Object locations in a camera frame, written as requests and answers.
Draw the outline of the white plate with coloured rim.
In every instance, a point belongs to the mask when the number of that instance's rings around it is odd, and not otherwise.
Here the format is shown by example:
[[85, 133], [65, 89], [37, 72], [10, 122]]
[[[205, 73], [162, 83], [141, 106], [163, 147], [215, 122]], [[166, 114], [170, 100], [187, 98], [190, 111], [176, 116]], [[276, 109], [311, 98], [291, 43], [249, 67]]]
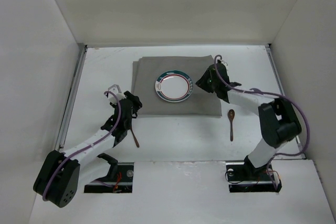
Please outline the white plate with coloured rim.
[[179, 103], [188, 99], [194, 88], [192, 78], [180, 70], [169, 70], [158, 76], [155, 93], [166, 102]]

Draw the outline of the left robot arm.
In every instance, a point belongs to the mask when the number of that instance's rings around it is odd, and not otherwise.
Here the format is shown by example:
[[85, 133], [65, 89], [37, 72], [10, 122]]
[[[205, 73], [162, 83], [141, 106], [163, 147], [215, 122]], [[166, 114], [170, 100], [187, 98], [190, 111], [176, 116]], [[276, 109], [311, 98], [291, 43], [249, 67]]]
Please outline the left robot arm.
[[41, 195], [43, 201], [62, 208], [73, 200], [79, 188], [91, 182], [107, 186], [113, 181], [112, 188], [116, 189], [121, 181], [118, 161], [106, 151], [127, 136], [142, 103], [129, 91], [104, 94], [114, 109], [104, 125], [79, 145], [63, 152], [54, 150], [46, 156], [33, 185], [34, 192]]

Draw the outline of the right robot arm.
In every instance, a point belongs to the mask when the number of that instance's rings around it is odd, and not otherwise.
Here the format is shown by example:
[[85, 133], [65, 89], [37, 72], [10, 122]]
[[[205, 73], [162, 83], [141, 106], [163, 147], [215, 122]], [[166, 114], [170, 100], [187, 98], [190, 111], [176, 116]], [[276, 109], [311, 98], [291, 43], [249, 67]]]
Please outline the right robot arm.
[[246, 174], [265, 171], [278, 150], [302, 131], [289, 100], [276, 93], [241, 89], [240, 83], [229, 81], [227, 69], [219, 61], [207, 68], [196, 85], [208, 93], [215, 93], [224, 102], [240, 106], [259, 117], [261, 140], [244, 159]]

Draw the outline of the grey cloth napkin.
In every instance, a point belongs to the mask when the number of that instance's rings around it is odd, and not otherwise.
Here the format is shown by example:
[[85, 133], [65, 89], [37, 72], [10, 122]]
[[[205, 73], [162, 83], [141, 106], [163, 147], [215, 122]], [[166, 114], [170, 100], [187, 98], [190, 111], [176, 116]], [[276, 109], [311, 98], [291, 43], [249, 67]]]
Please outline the grey cloth napkin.
[[213, 64], [202, 57], [142, 57], [132, 64], [131, 92], [140, 98], [141, 116], [222, 116], [221, 102], [196, 85]]

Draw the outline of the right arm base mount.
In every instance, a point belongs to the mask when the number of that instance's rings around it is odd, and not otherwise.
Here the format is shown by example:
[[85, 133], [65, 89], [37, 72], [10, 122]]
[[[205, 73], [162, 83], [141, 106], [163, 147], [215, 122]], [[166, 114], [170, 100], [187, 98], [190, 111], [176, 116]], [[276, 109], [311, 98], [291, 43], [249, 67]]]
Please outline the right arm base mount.
[[250, 161], [226, 162], [225, 179], [230, 193], [279, 193], [282, 181], [271, 164], [254, 168]]

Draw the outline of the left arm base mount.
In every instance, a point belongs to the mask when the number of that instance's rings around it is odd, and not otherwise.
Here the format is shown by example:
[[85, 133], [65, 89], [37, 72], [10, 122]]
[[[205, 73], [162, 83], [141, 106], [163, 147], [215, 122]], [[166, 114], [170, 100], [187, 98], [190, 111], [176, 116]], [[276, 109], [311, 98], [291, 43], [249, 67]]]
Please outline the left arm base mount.
[[112, 156], [102, 153], [97, 160], [102, 162], [106, 173], [94, 177], [86, 184], [83, 192], [86, 194], [130, 194], [133, 191], [134, 163], [119, 163]]

